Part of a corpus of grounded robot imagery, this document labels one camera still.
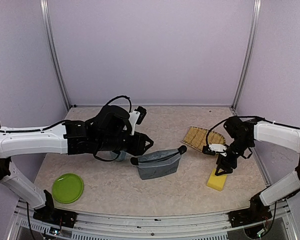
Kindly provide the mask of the yellow sponge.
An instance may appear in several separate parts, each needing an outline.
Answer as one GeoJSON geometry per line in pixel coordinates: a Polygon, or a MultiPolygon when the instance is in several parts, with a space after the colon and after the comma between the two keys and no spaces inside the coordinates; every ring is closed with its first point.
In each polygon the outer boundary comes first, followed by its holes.
{"type": "Polygon", "coordinates": [[[217,176],[215,175],[215,173],[216,173],[216,169],[214,168],[209,176],[206,186],[221,192],[226,183],[227,176],[226,175],[217,176]]]}

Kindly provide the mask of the grey zipper pouch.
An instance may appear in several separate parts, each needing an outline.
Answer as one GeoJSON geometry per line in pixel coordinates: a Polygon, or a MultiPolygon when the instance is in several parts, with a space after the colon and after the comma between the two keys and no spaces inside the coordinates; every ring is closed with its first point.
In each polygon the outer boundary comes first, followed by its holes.
{"type": "Polygon", "coordinates": [[[175,173],[178,170],[182,155],[187,152],[187,146],[158,150],[139,157],[131,157],[130,163],[137,167],[142,180],[161,178],[175,173]]]}

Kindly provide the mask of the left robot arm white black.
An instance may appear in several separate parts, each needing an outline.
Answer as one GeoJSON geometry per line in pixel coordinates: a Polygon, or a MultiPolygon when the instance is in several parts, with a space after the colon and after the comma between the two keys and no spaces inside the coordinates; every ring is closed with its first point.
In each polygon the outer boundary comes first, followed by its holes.
{"type": "Polygon", "coordinates": [[[52,195],[36,187],[19,172],[13,156],[54,153],[61,155],[99,152],[126,152],[141,156],[154,144],[146,134],[135,130],[146,115],[145,108],[127,111],[117,105],[105,105],[86,121],[62,120],[38,128],[10,128],[0,124],[0,183],[25,200],[35,211],[53,223],[60,218],[52,195]]]}

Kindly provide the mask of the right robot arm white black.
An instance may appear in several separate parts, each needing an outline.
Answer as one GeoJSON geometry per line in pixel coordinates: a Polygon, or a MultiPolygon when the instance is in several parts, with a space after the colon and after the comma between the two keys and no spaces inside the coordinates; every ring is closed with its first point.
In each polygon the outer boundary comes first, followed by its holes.
{"type": "Polygon", "coordinates": [[[243,157],[246,150],[255,147],[256,141],[281,146],[299,155],[298,165],[291,173],[250,199],[245,216],[250,222],[256,222],[270,205],[300,191],[300,127],[268,121],[259,116],[232,116],[221,123],[233,141],[230,145],[206,145],[209,152],[218,154],[216,176],[231,174],[237,168],[237,159],[243,157]]]}

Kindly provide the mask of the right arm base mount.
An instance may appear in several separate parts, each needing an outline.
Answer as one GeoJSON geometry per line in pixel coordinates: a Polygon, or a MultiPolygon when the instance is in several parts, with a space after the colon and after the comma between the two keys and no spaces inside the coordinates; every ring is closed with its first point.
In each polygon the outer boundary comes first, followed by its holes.
{"type": "Polygon", "coordinates": [[[230,211],[228,213],[228,218],[232,228],[262,222],[266,219],[271,219],[272,217],[273,216],[269,207],[261,211],[253,211],[250,208],[244,208],[230,211]]]}

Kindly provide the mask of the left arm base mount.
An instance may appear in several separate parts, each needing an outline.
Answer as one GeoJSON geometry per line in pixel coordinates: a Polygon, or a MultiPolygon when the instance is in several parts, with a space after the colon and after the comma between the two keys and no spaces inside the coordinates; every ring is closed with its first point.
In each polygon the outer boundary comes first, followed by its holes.
{"type": "Polygon", "coordinates": [[[73,228],[78,214],[74,211],[63,209],[38,209],[34,211],[33,218],[45,223],[61,227],[73,228]]]}

